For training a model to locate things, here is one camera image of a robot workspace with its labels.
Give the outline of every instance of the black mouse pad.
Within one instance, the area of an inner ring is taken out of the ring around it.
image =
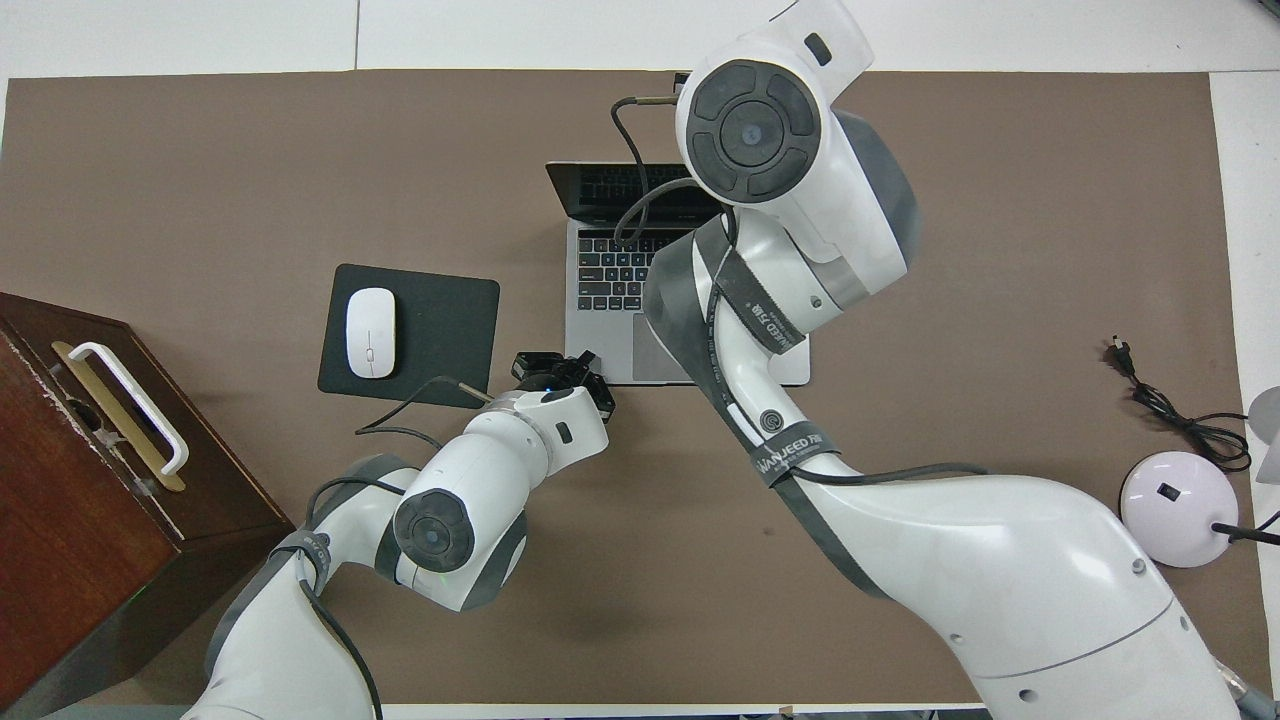
[[[396,366],[385,378],[361,378],[347,364],[347,302],[366,287],[383,287],[396,296]],[[316,384],[324,392],[406,400],[430,378],[449,375],[488,391],[497,323],[494,281],[338,265]],[[444,383],[431,384],[415,401],[453,407],[484,405]]]

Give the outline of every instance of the wooden box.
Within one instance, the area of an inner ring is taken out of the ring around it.
[[[0,293],[0,340],[8,720],[132,676],[292,524],[127,324]],[[180,469],[159,471],[174,454],[164,423],[108,354],[72,360],[82,343],[109,348],[180,436]]]

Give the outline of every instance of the silver laptop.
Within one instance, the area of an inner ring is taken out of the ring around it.
[[[649,187],[689,177],[681,164],[646,164]],[[699,188],[669,192],[649,206],[636,243],[612,242],[617,220],[640,197],[631,163],[548,163],[568,215],[566,233],[564,354],[590,350],[609,384],[682,384],[689,375],[667,354],[644,318],[643,292],[654,252],[721,211]],[[774,357],[769,373],[782,384],[809,382],[809,341]]]

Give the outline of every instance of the drawer handle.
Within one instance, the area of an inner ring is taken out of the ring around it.
[[[151,420],[151,424],[155,425],[157,430],[160,430],[160,434],[164,436],[164,439],[169,442],[169,447],[173,448],[173,457],[168,462],[165,462],[164,468],[160,468],[160,474],[173,475],[174,473],[177,473],[178,469],[186,465],[187,462],[187,456],[188,456],[187,442],[182,439],[182,436],[179,436],[178,430],[173,428],[173,424],[169,423],[169,419],[165,418],[163,413],[160,413],[160,409],[156,407],[155,402],[151,402],[151,398],[147,397],[146,392],[143,392],[142,387],[138,384],[138,380],[133,379],[133,375],[120,363],[120,359],[116,357],[114,352],[111,352],[111,348],[97,342],[84,342],[76,346],[76,348],[68,352],[67,355],[72,360],[83,360],[88,357],[90,354],[96,354],[99,357],[102,359],[102,363],[106,365],[106,369],[111,370],[111,374],[115,375],[115,379],[119,380],[122,386],[124,386],[124,389],[129,393],[131,397],[133,397],[133,401],[138,404],[138,407],[141,407],[142,411],[146,414],[146,416]]]

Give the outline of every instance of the brown desk mat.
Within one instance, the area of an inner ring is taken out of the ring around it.
[[[408,438],[315,387],[339,263],[502,284],[493,388],[559,350],[563,232],[543,164],[626,159],[608,119],[668,73],[356,72],[17,79],[0,287],[129,320],[293,518]],[[1119,332],[1189,413],[1240,409],[1203,74],[872,73],[870,119],[925,214],[910,274],[814,338],[801,407],[854,466],[966,460],[1116,506],[1184,448],[1100,361]],[[669,108],[623,110],[676,159]],[[387,702],[961,702],[943,642],[822,557],[691,388],[622,388],[612,445],[529,503],[497,603],[456,616],[348,568],[325,600]],[[406,421],[458,432],[467,411]],[[1244,480],[1236,480],[1249,518]],[[1166,570],[1211,650],[1267,680],[1257,556]],[[110,697],[192,701],[211,616]]]

